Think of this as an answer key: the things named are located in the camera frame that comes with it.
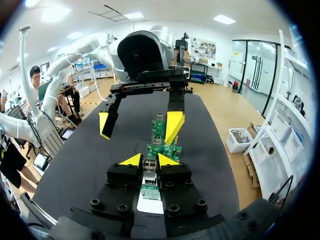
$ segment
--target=mounting bolt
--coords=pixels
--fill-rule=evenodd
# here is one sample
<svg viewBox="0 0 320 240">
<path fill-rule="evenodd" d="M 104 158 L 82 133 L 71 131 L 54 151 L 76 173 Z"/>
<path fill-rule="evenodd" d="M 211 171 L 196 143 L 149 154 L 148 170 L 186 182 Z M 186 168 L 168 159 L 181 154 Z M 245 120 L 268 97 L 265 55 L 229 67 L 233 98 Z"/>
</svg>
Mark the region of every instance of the mounting bolt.
<svg viewBox="0 0 320 240">
<path fill-rule="evenodd" d="M 196 205 L 199 207 L 199 208 L 204 208 L 207 206 L 207 202 L 203 199 L 200 199 L 196 202 Z"/>
<path fill-rule="evenodd" d="M 129 182 L 129 181 L 125 182 L 124 189 L 129 190 L 129 189 L 131 189 L 131 187 L 132 187 L 132 183 L 131 182 Z"/>
<path fill-rule="evenodd" d="M 114 184 L 114 181 L 112 181 L 111 179 L 108 179 L 107 181 L 105 181 L 105 185 L 107 185 L 108 187 L 111 187 Z"/>
<path fill-rule="evenodd" d="M 185 180 L 184 181 L 184 186 L 186 188 L 191 187 L 192 186 L 192 180 L 191 179 Z"/>
<path fill-rule="evenodd" d="M 127 205 L 125 205 L 124 203 L 119 204 L 118 206 L 116 206 L 116 209 L 119 212 L 125 213 L 126 211 L 129 210 L 129 207 Z"/>
<path fill-rule="evenodd" d="M 91 207 L 93 207 L 94 209 L 97 209 L 97 210 L 100 210 L 103 207 L 100 200 L 97 198 L 92 199 L 90 204 L 91 204 Z"/>
<path fill-rule="evenodd" d="M 249 231 L 255 231 L 255 230 L 258 229 L 258 227 L 259 227 L 259 223 L 258 223 L 257 221 L 250 221 L 250 222 L 248 223 L 248 229 L 249 229 Z"/>
<path fill-rule="evenodd" d="M 170 213 L 176 213 L 180 210 L 180 206 L 178 204 L 171 204 L 169 207 L 168 207 L 168 211 Z"/>
<path fill-rule="evenodd" d="M 245 211 L 240 211 L 240 212 L 238 212 L 238 218 L 240 220 L 245 220 L 248 218 L 248 214 Z"/>
<path fill-rule="evenodd" d="M 166 183 L 165 183 L 165 186 L 166 187 L 168 187 L 168 188 L 171 188 L 171 187 L 173 187 L 175 184 L 172 182 L 172 181 L 167 181 Z"/>
</svg>

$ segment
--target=ceiling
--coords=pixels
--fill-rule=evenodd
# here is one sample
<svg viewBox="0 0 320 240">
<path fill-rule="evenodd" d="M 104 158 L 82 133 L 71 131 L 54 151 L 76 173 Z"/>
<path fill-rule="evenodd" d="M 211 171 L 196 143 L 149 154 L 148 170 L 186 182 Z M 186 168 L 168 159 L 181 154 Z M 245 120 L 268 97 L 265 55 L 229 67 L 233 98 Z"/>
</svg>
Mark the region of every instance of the ceiling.
<svg viewBox="0 0 320 240">
<path fill-rule="evenodd" d="M 44 8 L 61 4 L 71 9 L 60 22 L 44 23 L 41 14 Z M 259 33 L 278 34 L 282 29 L 285 36 L 290 36 L 287 22 L 266 0 L 40 0 L 33 8 L 21 7 L 3 39 L 0 55 L 0 79 L 9 74 L 9 69 L 17 64 L 19 56 L 19 28 L 30 24 L 31 29 L 26 39 L 27 62 L 47 54 L 52 47 L 62 48 L 74 41 L 67 35 L 82 32 L 84 35 L 97 32 L 109 26 L 123 24 L 127 20 L 114 22 L 97 16 L 109 9 L 107 5 L 121 14 L 141 12 L 143 21 L 178 21 L 193 23 L 233 34 Z M 225 25 L 213 20 L 223 14 L 236 20 Z"/>
</svg>

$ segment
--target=bulletin board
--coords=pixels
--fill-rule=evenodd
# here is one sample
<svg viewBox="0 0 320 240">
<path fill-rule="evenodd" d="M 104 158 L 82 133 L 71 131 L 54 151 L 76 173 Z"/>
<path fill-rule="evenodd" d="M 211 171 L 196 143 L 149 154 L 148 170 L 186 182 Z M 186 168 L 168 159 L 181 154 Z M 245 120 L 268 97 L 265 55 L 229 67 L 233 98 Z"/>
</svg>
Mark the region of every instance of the bulletin board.
<svg viewBox="0 0 320 240">
<path fill-rule="evenodd" d="M 195 58 L 216 60 L 217 44 L 200 38 L 191 38 L 190 55 Z"/>
</svg>

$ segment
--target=ceiling light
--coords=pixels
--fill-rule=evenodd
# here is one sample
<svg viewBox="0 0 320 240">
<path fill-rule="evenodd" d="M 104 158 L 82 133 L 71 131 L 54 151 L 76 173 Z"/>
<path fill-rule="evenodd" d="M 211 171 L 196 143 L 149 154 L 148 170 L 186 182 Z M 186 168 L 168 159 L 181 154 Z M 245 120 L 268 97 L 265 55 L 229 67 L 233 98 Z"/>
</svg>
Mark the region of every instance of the ceiling light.
<svg viewBox="0 0 320 240">
<path fill-rule="evenodd" d="M 35 5 L 37 5 L 37 3 L 39 2 L 40 0 L 26 0 L 25 1 L 25 6 L 27 8 L 32 8 L 34 7 Z"/>
<path fill-rule="evenodd" d="M 73 32 L 67 36 L 68 39 L 78 39 L 80 37 L 82 37 L 82 32 L 79 31 Z"/>
<path fill-rule="evenodd" d="M 57 5 L 43 10 L 41 20 L 45 23 L 56 23 L 64 19 L 70 12 L 70 8 Z"/>
<path fill-rule="evenodd" d="M 128 19 L 141 19 L 144 17 L 141 12 L 129 13 L 125 14 L 124 16 L 126 16 Z"/>
<path fill-rule="evenodd" d="M 18 58 L 16 59 L 17 62 L 20 62 L 20 57 L 18 56 Z"/>
<path fill-rule="evenodd" d="M 54 50 L 56 50 L 56 49 L 57 49 L 57 47 L 54 46 L 54 47 L 49 48 L 49 49 L 47 50 L 47 52 L 52 52 L 52 51 L 54 51 Z"/>
<path fill-rule="evenodd" d="M 223 23 L 223 24 L 234 24 L 236 21 L 227 17 L 227 16 L 224 16 L 224 15 L 219 15 L 219 16 L 216 16 L 213 20 L 216 20 L 220 23 Z"/>
</svg>

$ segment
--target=black cable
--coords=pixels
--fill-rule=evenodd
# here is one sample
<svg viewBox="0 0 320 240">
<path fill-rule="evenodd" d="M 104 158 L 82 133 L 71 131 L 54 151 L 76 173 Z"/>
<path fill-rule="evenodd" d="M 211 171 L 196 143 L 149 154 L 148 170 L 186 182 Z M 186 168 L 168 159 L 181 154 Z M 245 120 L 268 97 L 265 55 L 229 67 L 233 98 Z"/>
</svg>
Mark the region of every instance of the black cable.
<svg viewBox="0 0 320 240">
<path fill-rule="evenodd" d="M 50 122 L 52 123 L 52 125 L 54 126 L 56 132 L 58 133 L 58 135 L 60 136 L 60 138 L 62 139 L 60 133 L 59 133 L 59 128 L 55 125 L 54 121 L 52 121 L 52 119 L 48 116 L 48 114 L 46 114 L 44 111 L 40 110 L 41 112 L 43 112 L 46 117 L 50 120 Z"/>
<path fill-rule="evenodd" d="M 43 226 L 42 224 L 36 223 L 36 222 L 30 222 L 30 223 L 28 223 L 27 225 L 28 225 L 28 227 L 37 226 L 37 227 L 46 229 L 45 226 Z"/>
<path fill-rule="evenodd" d="M 292 184 L 292 182 L 293 182 L 293 179 L 294 179 L 294 176 L 291 175 L 291 176 L 285 181 L 285 183 L 280 187 L 280 189 L 274 194 L 274 196 L 273 196 L 271 199 L 269 199 L 269 202 L 272 202 L 272 201 L 275 199 L 275 197 L 279 195 L 279 193 L 285 188 L 285 186 L 287 185 L 287 183 L 290 181 L 289 188 L 288 188 L 288 190 L 286 191 L 286 195 L 285 195 L 285 197 L 284 197 L 284 199 L 283 199 L 283 203 L 282 203 L 281 208 L 280 208 L 280 212 L 281 212 L 282 208 L 284 207 L 285 202 L 286 202 L 286 199 L 287 199 L 287 197 L 288 197 L 288 195 L 289 195 L 289 192 L 290 192 L 290 189 L 291 189 L 291 184 Z"/>
<path fill-rule="evenodd" d="M 41 137 L 40 137 L 37 129 L 35 128 L 35 126 L 34 126 L 29 120 L 26 120 L 26 121 L 29 123 L 29 125 L 30 125 L 30 127 L 31 127 L 31 129 L 32 129 L 32 131 L 33 131 L 33 134 L 35 135 L 37 141 L 40 143 L 39 151 L 41 152 L 41 154 L 44 155 L 44 154 L 42 153 L 42 151 L 41 151 L 41 148 L 43 148 L 44 151 L 46 152 L 46 154 L 47 154 L 51 159 L 53 159 L 53 158 L 50 156 L 50 154 L 47 152 L 47 150 L 44 148 L 44 146 L 42 145 Z"/>
</svg>

